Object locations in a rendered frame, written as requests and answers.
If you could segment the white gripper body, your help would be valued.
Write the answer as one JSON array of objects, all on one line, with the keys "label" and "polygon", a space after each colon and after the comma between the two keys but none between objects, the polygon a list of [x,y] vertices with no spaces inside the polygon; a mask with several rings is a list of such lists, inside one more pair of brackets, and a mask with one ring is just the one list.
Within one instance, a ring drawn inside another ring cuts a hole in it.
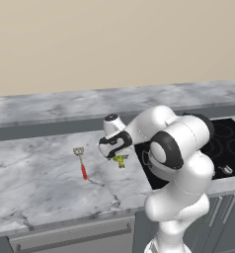
[{"label": "white gripper body", "polygon": [[116,155],[115,149],[110,144],[100,143],[98,147],[102,155],[107,159],[112,159]]}]

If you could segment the green broccoli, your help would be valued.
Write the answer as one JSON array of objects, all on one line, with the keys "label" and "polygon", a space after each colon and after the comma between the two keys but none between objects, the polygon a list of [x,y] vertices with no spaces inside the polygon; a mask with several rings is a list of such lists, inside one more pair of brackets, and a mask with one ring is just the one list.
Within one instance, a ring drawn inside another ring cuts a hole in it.
[{"label": "green broccoli", "polygon": [[128,155],[116,155],[113,157],[113,161],[118,164],[119,168],[124,168],[124,160],[128,158]]}]

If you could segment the dark grey cupboard panel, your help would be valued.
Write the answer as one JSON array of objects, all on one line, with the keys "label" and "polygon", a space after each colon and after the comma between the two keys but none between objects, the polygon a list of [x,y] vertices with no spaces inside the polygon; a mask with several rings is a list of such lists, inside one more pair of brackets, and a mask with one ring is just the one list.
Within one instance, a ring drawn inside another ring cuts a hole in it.
[{"label": "dark grey cupboard panel", "polygon": [[145,211],[135,214],[132,253],[144,253],[147,244],[154,238],[158,229],[158,223],[151,221]]}]

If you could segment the grey drawer front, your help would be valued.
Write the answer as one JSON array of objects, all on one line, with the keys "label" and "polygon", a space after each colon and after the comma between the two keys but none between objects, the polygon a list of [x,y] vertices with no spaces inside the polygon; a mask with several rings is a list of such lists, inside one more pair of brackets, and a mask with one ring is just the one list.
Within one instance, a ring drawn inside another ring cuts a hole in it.
[{"label": "grey drawer front", "polygon": [[107,236],[105,238],[88,239],[86,241],[81,242],[70,242],[67,245],[55,245],[52,247],[45,247],[45,248],[30,248],[27,250],[15,249],[13,245],[11,243],[10,244],[15,253],[132,253],[134,221],[135,217],[133,215],[127,217],[98,220],[93,222],[87,222],[84,224],[77,224],[73,226],[47,230],[43,232],[18,235],[10,237],[9,242],[11,239],[22,236],[47,233],[48,231],[69,229],[77,226],[89,226],[89,225],[115,223],[115,222],[129,222],[131,225],[130,233]]}]

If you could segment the black hob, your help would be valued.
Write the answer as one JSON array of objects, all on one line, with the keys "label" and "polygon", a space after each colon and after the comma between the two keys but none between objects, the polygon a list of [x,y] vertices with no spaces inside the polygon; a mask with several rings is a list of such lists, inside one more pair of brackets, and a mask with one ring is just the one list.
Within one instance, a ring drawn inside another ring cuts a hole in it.
[{"label": "black hob", "polygon": [[[213,180],[235,177],[235,121],[232,119],[213,120],[215,133],[213,139],[200,151],[206,154],[214,164]],[[149,143],[140,143],[135,146],[135,152],[143,168],[146,178],[153,190],[161,189],[168,181],[157,178],[149,169]],[[231,175],[226,175],[222,168],[228,165]]]}]

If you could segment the red-handled metal spatula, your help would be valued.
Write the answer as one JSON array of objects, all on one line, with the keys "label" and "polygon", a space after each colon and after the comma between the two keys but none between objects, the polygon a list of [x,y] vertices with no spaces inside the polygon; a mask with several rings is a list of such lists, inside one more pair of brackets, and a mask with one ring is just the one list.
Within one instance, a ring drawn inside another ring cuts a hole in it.
[{"label": "red-handled metal spatula", "polygon": [[88,175],[87,175],[86,167],[85,167],[83,159],[82,159],[82,156],[84,154],[84,148],[83,147],[75,147],[73,149],[73,153],[79,158],[83,179],[87,180]]}]

